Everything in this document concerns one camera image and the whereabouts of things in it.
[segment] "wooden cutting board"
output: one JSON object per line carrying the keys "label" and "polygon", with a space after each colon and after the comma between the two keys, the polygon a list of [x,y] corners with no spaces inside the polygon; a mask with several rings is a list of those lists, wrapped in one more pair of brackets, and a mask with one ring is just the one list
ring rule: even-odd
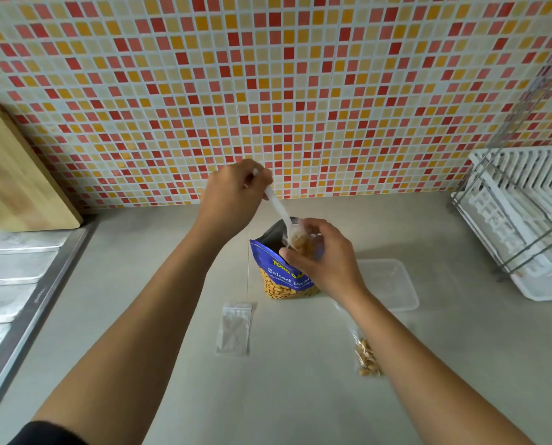
{"label": "wooden cutting board", "polygon": [[0,110],[0,228],[65,230],[81,223],[78,211],[13,121]]}

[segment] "black sleeve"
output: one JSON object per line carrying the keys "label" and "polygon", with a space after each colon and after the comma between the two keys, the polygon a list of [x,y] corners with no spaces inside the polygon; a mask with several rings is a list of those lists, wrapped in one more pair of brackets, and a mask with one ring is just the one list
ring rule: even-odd
{"label": "black sleeve", "polygon": [[8,445],[87,445],[74,433],[53,423],[27,423]]}

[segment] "blue snack bag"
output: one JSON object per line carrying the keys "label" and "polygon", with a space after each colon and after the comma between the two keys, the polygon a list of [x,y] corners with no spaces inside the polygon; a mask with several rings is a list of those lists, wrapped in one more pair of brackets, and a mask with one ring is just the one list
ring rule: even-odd
{"label": "blue snack bag", "polygon": [[[291,217],[293,223],[298,218]],[[291,299],[309,297],[319,292],[314,282],[301,270],[287,264],[278,254],[285,246],[282,238],[286,236],[283,220],[277,221],[263,236],[251,239],[251,252],[262,274],[264,290],[273,299]]]}

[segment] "beige countertop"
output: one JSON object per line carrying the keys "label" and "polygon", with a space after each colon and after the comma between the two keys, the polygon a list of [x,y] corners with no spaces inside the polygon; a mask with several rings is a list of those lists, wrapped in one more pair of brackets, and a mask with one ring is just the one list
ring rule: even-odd
{"label": "beige countertop", "polygon": [[[285,201],[324,217],[359,258],[404,262],[420,307],[398,317],[532,440],[552,444],[552,302],[498,283],[494,262],[446,193]],[[146,284],[193,224],[197,206],[105,211],[0,403],[0,444]],[[418,444],[386,379],[354,371],[345,322],[326,297],[272,300],[250,253],[277,220],[264,203],[206,278],[145,443]],[[222,305],[257,303],[247,358],[215,354]]]}

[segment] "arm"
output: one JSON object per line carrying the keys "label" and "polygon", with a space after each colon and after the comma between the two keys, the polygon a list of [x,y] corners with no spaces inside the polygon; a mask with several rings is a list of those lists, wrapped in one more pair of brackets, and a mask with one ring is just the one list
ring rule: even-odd
{"label": "arm", "polygon": [[437,358],[366,289],[351,242],[320,219],[304,226],[323,235],[319,262],[283,248],[281,256],[346,308],[427,444],[532,444],[513,423]]}
{"label": "arm", "polygon": [[206,273],[223,245],[254,216],[271,184],[251,179],[251,160],[213,173],[193,228],[142,292],[88,350],[33,420],[72,431],[89,445],[139,444],[161,403]]}

